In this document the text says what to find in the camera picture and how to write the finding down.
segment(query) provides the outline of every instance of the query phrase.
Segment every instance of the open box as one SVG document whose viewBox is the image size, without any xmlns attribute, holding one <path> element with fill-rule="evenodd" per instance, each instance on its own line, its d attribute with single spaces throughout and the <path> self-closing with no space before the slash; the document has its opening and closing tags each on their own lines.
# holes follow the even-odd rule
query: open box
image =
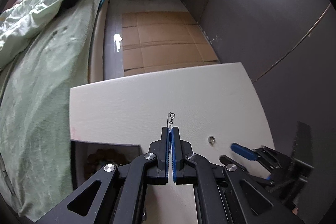
<svg viewBox="0 0 336 224">
<path fill-rule="evenodd" d="M 218 64 L 189 12 L 123 14 L 124 76 Z"/>
<path fill-rule="evenodd" d="M 140 145 L 103 144 L 73 141 L 71 146 L 71 165 L 73 188 L 81 186 L 85 182 L 84 166 L 88 156 L 94 154 L 98 149 L 113 149 L 117 153 L 125 156 L 131 162 L 142 154 Z"/>
</svg>

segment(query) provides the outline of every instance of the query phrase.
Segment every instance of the white tabletop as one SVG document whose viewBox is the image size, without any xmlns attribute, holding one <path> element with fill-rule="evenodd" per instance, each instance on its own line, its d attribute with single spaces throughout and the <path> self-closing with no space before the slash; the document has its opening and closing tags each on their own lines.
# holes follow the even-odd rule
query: white tabletop
<svg viewBox="0 0 336 224">
<path fill-rule="evenodd" d="M 167 115 L 193 152 L 221 165 L 220 155 L 242 163 L 253 175 L 268 173 L 256 162 L 235 155 L 230 144 L 274 148 L 268 123 L 241 63 L 167 70 L 107 80 L 70 91 L 71 139 L 138 144 L 147 152 L 159 140 Z M 208 137 L 215 137 L 210 145 Z M 148 187 L 149 223 L 197 223 L 192 185 Z"/>
</svg>

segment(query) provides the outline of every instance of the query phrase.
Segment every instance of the green duvet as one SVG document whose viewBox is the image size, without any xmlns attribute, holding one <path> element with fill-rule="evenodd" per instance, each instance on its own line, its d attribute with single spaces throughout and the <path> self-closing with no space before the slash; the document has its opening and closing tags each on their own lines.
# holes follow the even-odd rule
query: green duvet
<svg viewBox="0 0 336 224">
<path fill-rule="evenodd" d="M 33 221 L 73 190 L 69 91 L 87 83 L 100 0 L 79 0 L 54 18 L 61 2 L 24 0 L 0 16 L 0 68 L 16 57 L 1 94 L 0 153 L 10 181 L 0 171 L 0 192 Z"/>
</svg>

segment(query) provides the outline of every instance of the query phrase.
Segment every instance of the gray floor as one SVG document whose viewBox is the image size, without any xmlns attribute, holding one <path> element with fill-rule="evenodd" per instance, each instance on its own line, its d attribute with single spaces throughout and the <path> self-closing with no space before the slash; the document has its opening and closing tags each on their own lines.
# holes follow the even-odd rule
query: gray floor
<svg viewBox="0 0 336 224">
<path fill-rule="evenodd" d="M 122 41 L 117 50 L 115 34 L 122 37 L 122 15 L 125 13 L 171 11 L 187 12 L 180 0 L 110 0 L 104 36 L 104 80 L 124 76 Z"/>
</svg>

